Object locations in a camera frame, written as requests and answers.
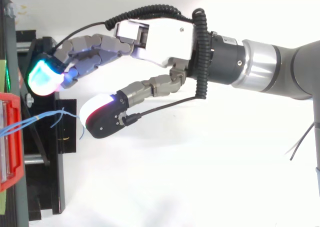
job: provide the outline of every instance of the green label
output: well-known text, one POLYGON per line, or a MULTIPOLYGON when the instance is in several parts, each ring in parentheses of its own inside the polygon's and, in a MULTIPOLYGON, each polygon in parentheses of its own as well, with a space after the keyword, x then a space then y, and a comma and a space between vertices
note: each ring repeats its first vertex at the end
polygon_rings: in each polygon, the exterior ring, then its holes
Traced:
POLYGON ((0 59, 0 92, 5 92, 7 62, 0 59))
POLYGON ((4 215, 6 212, 6 198, 7 191, 0 192, 0 215, 4 215))

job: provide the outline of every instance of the red plastic bin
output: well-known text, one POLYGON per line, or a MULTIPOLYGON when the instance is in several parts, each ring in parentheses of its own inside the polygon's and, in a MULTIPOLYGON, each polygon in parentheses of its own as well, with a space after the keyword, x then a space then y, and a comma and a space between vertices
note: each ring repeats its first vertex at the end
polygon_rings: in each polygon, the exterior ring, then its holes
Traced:
MULTIPOLYGON (((0 129, 21 121, 20 97, 0 93, 0 129)), ((0 137, 0 192, 17 183, 24 175, 22 132, 0 137)))

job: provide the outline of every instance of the screw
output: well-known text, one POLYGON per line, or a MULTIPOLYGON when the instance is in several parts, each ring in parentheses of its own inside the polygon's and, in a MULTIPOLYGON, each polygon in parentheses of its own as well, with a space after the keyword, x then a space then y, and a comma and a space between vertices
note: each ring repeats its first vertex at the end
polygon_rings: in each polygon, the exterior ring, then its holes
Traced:
POLYGON ((32 104, 35 102, 35 99, 32 98, 31 94, 27 93, 25 96, 25 103, 28 108, 31 108, 32 104))
POLYGON ((4 8, 5 15, 14 19, 16 17, 16 7, 14 3, 8 3, 4 8))

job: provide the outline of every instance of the robotic arm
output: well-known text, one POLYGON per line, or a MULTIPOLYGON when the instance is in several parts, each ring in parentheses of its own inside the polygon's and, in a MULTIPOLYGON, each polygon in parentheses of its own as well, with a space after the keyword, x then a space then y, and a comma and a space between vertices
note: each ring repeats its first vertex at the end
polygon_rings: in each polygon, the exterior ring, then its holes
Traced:
POLYGON ((197 83, 197 91, 206 91, 208 80, 297 100, 313 98, 320 181, 320 41, 295 49, 240 41, 209 33, 206 26, 199 31, 197 23, 204 19, 128 18, 116 25, 114 37, 95 34, 66 40, 53 56, 45 57, 43 66, 35 66, 29 75, 29 86, 40 95, 52 93, 59 85, 69 88, 81 77, 123 55, 170 67, 168 75, 134 82, 112 96, 100 94, 85 103, 80 119, 95 138, 107 137, 133 124, 142 115, 127 116, 128 108, 147 97, 177 92, 187 77, 204 80, 197 83), (50 65, 54 77, 50 77, 52 73, 46 71, 45 64, 50 65))

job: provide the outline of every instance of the blue wire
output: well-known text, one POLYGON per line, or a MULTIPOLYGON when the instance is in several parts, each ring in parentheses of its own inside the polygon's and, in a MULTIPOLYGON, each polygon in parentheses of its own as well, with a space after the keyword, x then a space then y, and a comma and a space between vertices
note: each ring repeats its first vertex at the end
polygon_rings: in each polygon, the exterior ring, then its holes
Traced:
POLYGON ((50 128, 52 128, 52 127, 54 127, 56 124, 58 124, 58 123, 60 122, 60 120, 62 119, 62 116, 64 116, 63 113, 60 115, 60 118, 59 118, 53 125, 50 126, 50 128))
MULTIPOLYGON (((59 123, 59 121, 62 119, 63 115, 69 115, 69 116, 72 116, 72 117, 80 119, 79 116, 74 115, 72 113, 69 113, 67 111, 64 111, 64 108, 62 108, 62 110, 48 111, 48 112, 44 112, 44 113, 38 114, 36 116, 33 116, 31 118, 25 119, 23 121, 20 121, 20 122, 17 122, 17 123, 13 123, 13 124, 11 124, 9 126, 6 126, 5 128, 2 128, 0 130, 0 138, 4 137, 4 136, 8 136, 10 134, 13 134, 13 133, 15 133, 15 132, 17 132, 19 130, 22 130, 23 128, 33 124, 34 122, 36 122, 36 121, 38 121, 38 120, 40 120, 42 118, 45 118, 45 117, 48 117, 48 116, 53 116, 53 115, 56 115, 56 114, 61 114, 61 115, 60 115, 59 119, 53 125, 51 125, 51 128, 54 127, 57 123, 59 123)), ((82 126, 82 128, 83 128, 83 131, 82 131, 82 135, 80 137, 80 140, 85 134, 85 127, 82 126)))

